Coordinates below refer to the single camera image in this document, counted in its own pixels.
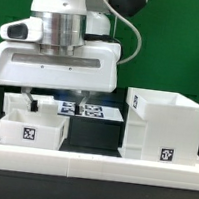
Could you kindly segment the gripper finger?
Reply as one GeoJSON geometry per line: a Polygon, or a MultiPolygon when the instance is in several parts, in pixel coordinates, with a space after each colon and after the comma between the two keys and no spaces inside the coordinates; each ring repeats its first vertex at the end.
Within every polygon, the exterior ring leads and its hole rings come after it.
{"type": "Polygon", "coordinates": [[[25,101],[27,102],[27,106],[30,111],[37,112],[38,111],[38,101],[34,100],[34,98],[31,96],[31,89],[27,87],[22,88],[22,96],[25,98],[25,101]]]}
{"type": "Polygon", "coordinates": [[[90,92],[89,91],[82,91],[81,94],[83,95],[82,100],[75,106],[75,114],[81,115],[83,113],[83,109],[88,101],[90,99],[90,92]]]}

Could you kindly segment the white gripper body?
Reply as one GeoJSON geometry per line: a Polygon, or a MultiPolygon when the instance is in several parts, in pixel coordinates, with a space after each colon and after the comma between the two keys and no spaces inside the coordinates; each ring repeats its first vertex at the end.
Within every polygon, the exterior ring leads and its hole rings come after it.
{"type": "Polygon", "coordinates": [[[73,56],[45,55],[37,43],[0,44],[0,85],[112,92],[117,84],[118,43],[88,41],[73,56]]]}

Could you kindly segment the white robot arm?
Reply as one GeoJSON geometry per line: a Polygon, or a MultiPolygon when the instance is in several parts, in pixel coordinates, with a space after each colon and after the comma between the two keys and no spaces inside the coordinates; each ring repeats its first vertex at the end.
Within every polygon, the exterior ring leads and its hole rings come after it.
{"type": "Polygon", "coordinates": [[[127,19],[148,0],[33,0],[31,16],[0,28],[0,85],[18,86],[31,111],[31,89],[113,92],[117,65],[126,63],[119,40],[110,35],[113,14],[127,19]]]}

